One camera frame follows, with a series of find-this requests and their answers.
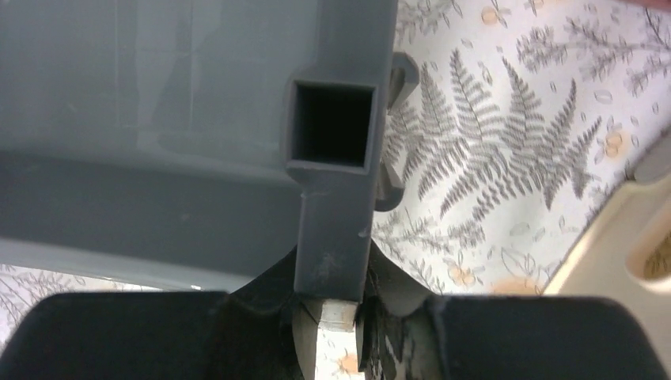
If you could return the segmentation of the grey plastic storage bin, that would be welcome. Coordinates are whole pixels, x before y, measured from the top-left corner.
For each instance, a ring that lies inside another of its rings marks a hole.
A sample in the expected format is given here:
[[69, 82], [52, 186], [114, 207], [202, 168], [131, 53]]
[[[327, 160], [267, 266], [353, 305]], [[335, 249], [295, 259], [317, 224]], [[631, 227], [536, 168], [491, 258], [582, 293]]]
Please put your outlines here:
[[1, 260], [357, 302], [395, 1], [4, 1]]

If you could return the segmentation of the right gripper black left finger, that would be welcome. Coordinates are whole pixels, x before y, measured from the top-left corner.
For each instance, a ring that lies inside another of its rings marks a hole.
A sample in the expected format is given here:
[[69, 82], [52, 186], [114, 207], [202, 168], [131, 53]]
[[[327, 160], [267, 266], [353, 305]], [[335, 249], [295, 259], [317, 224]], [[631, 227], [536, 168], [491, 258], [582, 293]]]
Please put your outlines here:
[[24, 317], [4, 379], [300, 379], [296, 255], [241, 289], [55, 294]]

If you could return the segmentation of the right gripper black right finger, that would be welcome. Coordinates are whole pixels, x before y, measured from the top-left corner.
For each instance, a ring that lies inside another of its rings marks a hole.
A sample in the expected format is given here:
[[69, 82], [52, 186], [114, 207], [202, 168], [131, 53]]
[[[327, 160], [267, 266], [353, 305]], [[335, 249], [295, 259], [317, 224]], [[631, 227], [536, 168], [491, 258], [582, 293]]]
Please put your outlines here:
[[368, 379], [667, 379], [635, 318], [594, 297], [442, 295], [377, 246], [357, 315]]

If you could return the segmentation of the cream plastic laundry basket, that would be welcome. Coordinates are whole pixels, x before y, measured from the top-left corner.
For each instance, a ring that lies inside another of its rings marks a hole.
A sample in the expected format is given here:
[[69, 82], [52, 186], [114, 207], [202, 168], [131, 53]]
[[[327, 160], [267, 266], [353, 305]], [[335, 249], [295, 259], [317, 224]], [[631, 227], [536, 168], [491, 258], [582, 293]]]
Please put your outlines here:
[[670, 137], [610, 196], [544, 289], [610, 298], [633, 313], [670, 367]]

